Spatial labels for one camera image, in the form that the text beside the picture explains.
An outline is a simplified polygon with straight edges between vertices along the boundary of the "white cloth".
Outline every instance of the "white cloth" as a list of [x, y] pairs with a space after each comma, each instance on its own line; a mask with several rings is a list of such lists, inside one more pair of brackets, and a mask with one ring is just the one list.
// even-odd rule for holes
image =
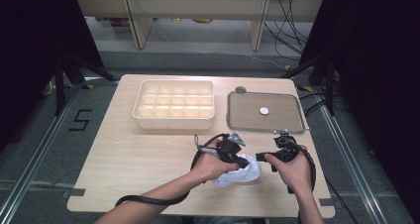
[[246, 154], [240, 154], [239, 157], [247, 159], [249, 164], [245, 168], [239, 168], [235, 171], [223, 173], [216, 180], [214, 185], [217, 188], [227, 187], [234, 182], [249, 182], [260, 177], [262, 169], [255, 158], [248, 157]]

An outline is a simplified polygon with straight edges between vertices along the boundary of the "cable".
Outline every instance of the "cable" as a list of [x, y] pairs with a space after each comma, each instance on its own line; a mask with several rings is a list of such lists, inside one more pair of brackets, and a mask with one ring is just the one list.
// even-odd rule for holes
[[358, 224], [358, 221], [356, 220], [356, 217], [353, 215], [352, 211], [350, 210], [350, 208], [347, 206], [346, 202], [343, 200], [343, 198], [340, 196], [339, 192], [336, 190], [336, 188], [333, 186], [333, 184], [330, 182], [330, 180], [328, 180], [327, 177], [325, 177], [325, 180], [327, 181], [327, 184], [331, 187], [331, 189], [333, 189], [334, 193], [336, 193], [337, 198], [339, 198], [340, 203], [344, 206], [344, 208], [346, 208], [347, 212], [349, 213], [349, 215], [352, 217], [353, 221]]
[[314, 95], [325, 95], [325, 93], [311, 93], [311, 94], [305, 95], [303, 97], [299, 97], [299, 99], [304, 99], [304, 98], [314, 96]]
[[284, 58], [288, 58], [288, 59], [291, 59], [291, 60], [295, 60], [295, 61], [300, 61], [300, 59], [291, 58], [291, 57], [288, 57], [288, 56], [284, 56], [284, 55], [282, 55], [282, 54], [278, 51], [278, 49], [277, 49], [277, 40], [275, 40], [275, 41], [274, 41], [274, 48], [275, 48], [275, 52], [276, 52], [279, 56], [284, 57]]
[[326, 101], [327, 101], [326, 99], [322, 99], [321, 101], [317, 102], [316, 104], [312, 105], [311, 107], [303, 111], [305, 114], [305, 117], [309, 116], [309, 114], [311, 114], [316, 109], [320, 108], [322, 105], [325, 105]]
[[[279, 30], [282, 30], [282, 26], [284, 25], [284, 23], [285, 22], [283, 22], [283, 24], [281, 25], [281, 27], [279, 27], [278, 26], [278, 24], [277, 24], [277, 22], [274, 22], [275, 23], [275, 25], [277, 26], [277, 28], [279, 29]], [[288, 35], [288, 34], [286, 34], [284, 31], [281, 31], [285, 36], [287, 36], [287, 37], [289, 37], [289, 38], [291, 38], [291, 39], [296, 39], [295, 37], [293, 37], [293, 36], [291, 36], [291, 35]], [[298, 39], [298, 40], [300, 40], [301, 42], [303, 42], [303, 43], [305, 43], [306, 44], [306, 40], [302, 40], [302, 39]]]
[[284, 14], [284, 22], [283, 22], [283, 25], [281, 26], [281, 28], [279, 28], [279, 29], [283, 32], [282, 28], [283, 28], [284, 24], [287, 22], [287, 24], [289, 25], [290, 29], [292, 30], [292, 32], [294, 34], [294, 37], [292, 37], [292, 36], [290, 36], [290, 35], [288, 35], [284, 32], [283, 33], [286, 36], [288, 36], [289, 38], [295, 39], [297, 44], [299, 45], [300, 49], [303, 50], [304, 47], [302, 46], [301, 42], [306, 43], [306, 41], [299, 39], [297, 34], [302, 36], [304, 39], [307, 39], [307, 38], [305, 36], [303, 36], [294, 26], [292, 2], [293, 2], [293, 0], [289, 0], [289, 8], [288, 8], [287, 13], [286, 13], [283, 5], [281, 4], [281, 0], [278, 0], [278, 3], [280, 4], [281, 10], [283, 11], [283, 14]]
[[290, 43], [288, 43], [287, 41], [285, 41], [284, 39], [280, 38], [278, 36], [278, 34], [280, 32], [278, 32], [277, 34], [275, 34], [271, 28], [266, 24], [266, 22], [264, 22], [265, 27], [268, 29], [268, 31], [271, 33], [271, 35], [275, 38], [276, 41], [279, 41], [281, 43], [283, 43], [285, 46], [287, 46], [288, 48], [292, 49], [293, 51], [295, 51], [298, 54], [302, 54], [302, 51], [300, 51], [299, 49], [297, 49], [296, 47], [292, 46]]
[[[194, 135], [194, 142], [195, 145], [200, 148], [206, 148], [208, 145], [210, 145], [214, 140], [223, 137], [229, 137], [229, 134], [219, 134], [217, 136], [214, 136], [212, 139], [210, 139], [206, 144], [204, 144], [203, 146], [199, 146], [198, 145], [198, 136]], [[195, 164], [197, 163], [198, 159], [201, 157], [202, 152], [200, 150], [198, 150], [195, 153], [195, 156], [192, 160], [192, 164], [191, 164], [191, 169], [193, 169], [195, 167]], [[141, 195], [126, 195], [121, 197], [120, 199], [118, 199], [118, 201], [116, 202], [115, 206], [118, 206], [120, 204], [122, 204], [123, 202], [126, 201], [137, 201], [137, 202], [143, 202], [143, 203], [148, 203], [148, 204], [153, 204], [153, 205], [163, 205], [163, 206], [168, 206], [168, 205], [174, 205], [174, 204], [178, 204], [181, 201], [183, 201], [189, 194], [189, 191], [187, 191], [186, 193], [182, 194], [181, 196], [177, 197], [177, 198], [173, 198], [173, 199], [157, 199], [157, 198], [151, 198], [151, 197], [146, 197], [146, 196], [141, 196]]]

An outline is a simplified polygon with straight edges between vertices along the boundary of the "human hand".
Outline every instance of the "human hand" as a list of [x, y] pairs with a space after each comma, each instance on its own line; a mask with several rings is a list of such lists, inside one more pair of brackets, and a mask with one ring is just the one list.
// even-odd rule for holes
[[[207, 148], [217, 148], [221, 140], [216, 139]], [[196, 173], [202, 181], [217, 179], [223, 173], [238, 170], [238, 164], [222, 162], [217, 154], [202, 153], [191, 172]]]
[[272, 166], [277, 168], [281, 179], [295, 193], [312, 190], [310, 167], [302, 152], [299, 152], [289, 163], [284, 163], [270, 154], [266, 154], [264, 157]]

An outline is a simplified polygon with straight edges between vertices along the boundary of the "forearm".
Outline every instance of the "forearm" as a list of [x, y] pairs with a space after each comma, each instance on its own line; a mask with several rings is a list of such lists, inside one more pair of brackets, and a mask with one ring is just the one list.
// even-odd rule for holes
[[[142, 196], [156, 199], [173, 199], [185, 194], [203, 181], [199, 173], [189, 172], [142, 194]], [[128, 201], [106, 213], [97, 223], [149, 223], [166, 208], [167, 206], [164, 205]]]
[[316, 205], [313, 194], [310, 190], [296, 192], [296, 199], [299, 204], [300, 218], [303, 224], [324, 223], [318, 206]]

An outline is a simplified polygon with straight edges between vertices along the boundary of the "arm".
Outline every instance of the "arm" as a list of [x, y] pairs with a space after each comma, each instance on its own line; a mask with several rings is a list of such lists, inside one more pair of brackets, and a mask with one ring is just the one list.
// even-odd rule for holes
[[[215, 148], [218, 142], [214, 141], [208, 147]], [[173, 199], [185, 194], [204, 181], [216, 179], [223, 173], [237, 170], [238, 168], [237, 164], [223, 163], [217, 155], [204, 153], [190, 172], [148, 191], [142, 196], [157, 199]], [[127, 201], [103, 215], [96, 223], [150, 223], [166, 208], [167, 206]]]
[[277, 168], [281, 179], [294, 191], [302, 223], [324, 223], [312, 194], [309, 164], [302, 152], [289, 163], [270, 154], [265, 155], [265, 159]]

